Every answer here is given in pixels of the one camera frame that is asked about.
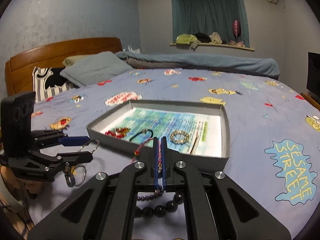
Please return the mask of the person's left hand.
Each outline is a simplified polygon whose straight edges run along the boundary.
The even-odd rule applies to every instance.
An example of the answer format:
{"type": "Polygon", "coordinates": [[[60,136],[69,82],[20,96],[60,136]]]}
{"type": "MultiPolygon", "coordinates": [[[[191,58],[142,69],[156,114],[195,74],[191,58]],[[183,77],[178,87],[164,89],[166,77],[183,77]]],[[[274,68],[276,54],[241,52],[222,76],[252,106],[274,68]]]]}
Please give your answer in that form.
{"type": "Polygon", "coordinates": [[[43,189],[43,182],[18,179],[6,166],[1,166],[1,178],[4,184],[1,186],[1,200],[8,201],[9,195],[16,200],[21,200],[22,196],[35,199],[43,189]]]}

